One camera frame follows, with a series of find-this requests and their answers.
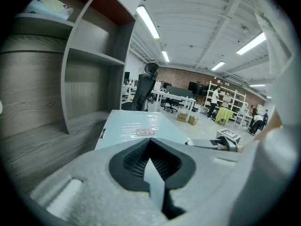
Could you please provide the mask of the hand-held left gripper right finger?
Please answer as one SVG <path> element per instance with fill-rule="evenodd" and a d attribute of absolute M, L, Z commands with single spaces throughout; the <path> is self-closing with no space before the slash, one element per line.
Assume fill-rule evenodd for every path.
<path fill-rule="evenodd" d="M 161 211 L 151 226 L 230 226 L 231 192 L 242 154 L 150 139 L 151 161 L 164 182 Z"/>

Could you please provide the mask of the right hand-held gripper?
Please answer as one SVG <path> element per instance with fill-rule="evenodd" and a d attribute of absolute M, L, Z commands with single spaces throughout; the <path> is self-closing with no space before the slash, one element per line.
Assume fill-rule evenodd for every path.
<path fill-rule="evenodd" d="M 185 145 L 200 147 L 205 149 L 218 149 L 219 145 L 223 146 L 224 150 L 230 152 L 238 152 L 238 143 L 240 141 L 240 135 L 231 131 L 230 129 L 221 129 L 216 132 L 216 139 L 204 140 L 193 139 L 185 143 Z"/>

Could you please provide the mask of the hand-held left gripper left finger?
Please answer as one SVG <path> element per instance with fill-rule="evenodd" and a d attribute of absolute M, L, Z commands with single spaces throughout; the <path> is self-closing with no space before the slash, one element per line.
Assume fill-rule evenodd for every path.
<path fill-rule="evenodd" d="M 73 226 L 159 226 L 167 217 L 149 192 L 130 191 L 109 172 L 114 155 L 132 140 L 87 152 L 44 179 L 30 197 L 51 216 Z"/>

